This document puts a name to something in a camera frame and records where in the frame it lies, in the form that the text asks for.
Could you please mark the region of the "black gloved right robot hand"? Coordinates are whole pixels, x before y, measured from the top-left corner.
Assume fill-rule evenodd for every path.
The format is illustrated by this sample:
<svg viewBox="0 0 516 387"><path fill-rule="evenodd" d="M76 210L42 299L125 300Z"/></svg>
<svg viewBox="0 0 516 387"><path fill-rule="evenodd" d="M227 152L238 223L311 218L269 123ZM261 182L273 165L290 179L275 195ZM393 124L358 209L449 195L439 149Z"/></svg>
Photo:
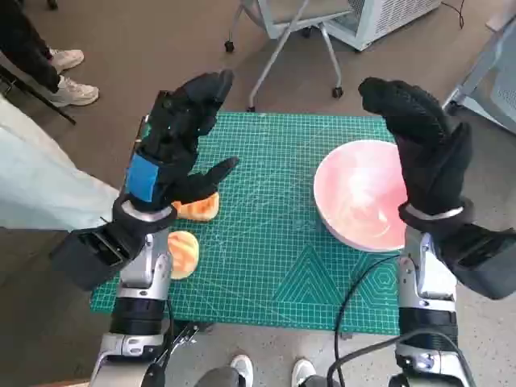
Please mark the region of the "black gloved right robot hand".
<svg viewBox="0 0 516 387"><path fill-rule="evenodd" d="M464 174L472 159L467 123L452 129L439 101L417 85L368 77L363 108L380 115L394 137L408 203L430 216L465 206Z"/></svg>

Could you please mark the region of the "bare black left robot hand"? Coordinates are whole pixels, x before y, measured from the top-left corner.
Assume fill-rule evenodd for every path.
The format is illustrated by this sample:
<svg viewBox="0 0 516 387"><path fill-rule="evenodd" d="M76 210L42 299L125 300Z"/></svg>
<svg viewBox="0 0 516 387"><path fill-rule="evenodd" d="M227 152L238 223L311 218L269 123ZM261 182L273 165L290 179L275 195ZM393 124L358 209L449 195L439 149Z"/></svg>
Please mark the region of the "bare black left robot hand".
<svg viewBox="0 0 516 387"><path fill-rule="evenodd" d="M231 70L203 73L156 95L144 136L127 170L124 198L140 212L157 212L173 202L187 204L210 197L239 163L229 157L206 173L193 173L198 143L209 135L231 90Z"/></svg>

